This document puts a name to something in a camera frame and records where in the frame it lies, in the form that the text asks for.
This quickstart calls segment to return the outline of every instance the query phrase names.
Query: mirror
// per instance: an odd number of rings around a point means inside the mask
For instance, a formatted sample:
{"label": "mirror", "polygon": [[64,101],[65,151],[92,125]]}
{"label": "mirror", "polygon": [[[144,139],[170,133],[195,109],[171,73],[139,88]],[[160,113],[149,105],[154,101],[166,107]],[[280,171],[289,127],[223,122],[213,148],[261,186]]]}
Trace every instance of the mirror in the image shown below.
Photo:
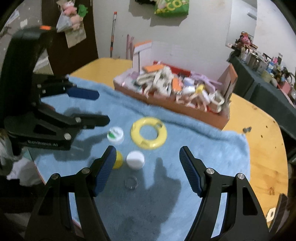
{"label": "mirror", "polygon": [[253,41],[257,23],[257,0],[232,0],[231,19],[226,46],[234,44],[241,32],[246,32]]}

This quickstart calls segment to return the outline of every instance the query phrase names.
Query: metal pole with orange tip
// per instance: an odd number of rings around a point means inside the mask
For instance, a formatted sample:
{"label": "metal pole with orange tip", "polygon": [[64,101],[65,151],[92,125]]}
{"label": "metal pole with orange tip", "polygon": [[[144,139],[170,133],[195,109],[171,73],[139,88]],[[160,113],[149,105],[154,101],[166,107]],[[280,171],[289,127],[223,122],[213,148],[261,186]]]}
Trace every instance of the metal pole with orange tip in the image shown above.
{"label": "metal pole with orange tip", "polygon": [[110,58],[112,58],[113,43],[114,43],[114,26],[115,26],[116,16],[117,16],[117,12],[114,12],[113,26],[112,26],[112,36],[111,36],[111,47],[110,47]]}

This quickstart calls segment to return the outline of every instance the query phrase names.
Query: yellow ring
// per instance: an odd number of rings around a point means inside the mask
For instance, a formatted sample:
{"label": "yellow ring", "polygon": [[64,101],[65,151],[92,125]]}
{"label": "yellow ring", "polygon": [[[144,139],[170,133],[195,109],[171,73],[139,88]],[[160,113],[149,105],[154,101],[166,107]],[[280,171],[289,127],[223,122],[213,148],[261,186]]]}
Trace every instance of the yellow ring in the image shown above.
{"label": "yellow ring", "polygon": [[[144,139],[140,135],[140,129],[145,126],[150,125],[157,130],[157,138],[154,140]],[[131,128],[131,138],[133,142],[142,149],[152,150],[161,147],[168,136],[165,125],[156,118],[145,117],[137,120],[133,123]]]}

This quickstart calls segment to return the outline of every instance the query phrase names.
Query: box of assorted items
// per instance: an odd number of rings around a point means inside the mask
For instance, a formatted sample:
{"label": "box of assorted items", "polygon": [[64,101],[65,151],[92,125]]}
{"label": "box of assorted items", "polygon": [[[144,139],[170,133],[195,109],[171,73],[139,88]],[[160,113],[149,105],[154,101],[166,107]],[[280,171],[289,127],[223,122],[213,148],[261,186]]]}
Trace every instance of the box of assorted items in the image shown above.
{"label": "box of assorted items", "polygon": [[229,120],[237,74],[230,64],[218,80],[211,80],[186,70],[191,57],[162,42],[136,44],[133,67],[114,78],[115,90],[222,130]]}

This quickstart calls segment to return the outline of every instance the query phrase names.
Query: dark green tablecloth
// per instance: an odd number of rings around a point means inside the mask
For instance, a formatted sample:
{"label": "dark green tablecloth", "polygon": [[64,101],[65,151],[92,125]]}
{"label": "dark green tablecloth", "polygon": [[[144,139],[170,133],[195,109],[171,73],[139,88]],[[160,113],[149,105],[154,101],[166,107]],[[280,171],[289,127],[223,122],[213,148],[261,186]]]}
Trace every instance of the dark green tablecloth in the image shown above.
{"label": "dark green tablecloth", "polygon": [[250,101],[272,116],[280,128],[296,140],[296,109],[284,94],[251,70],[238,57],[231,58],[238,75],[234,93]]}

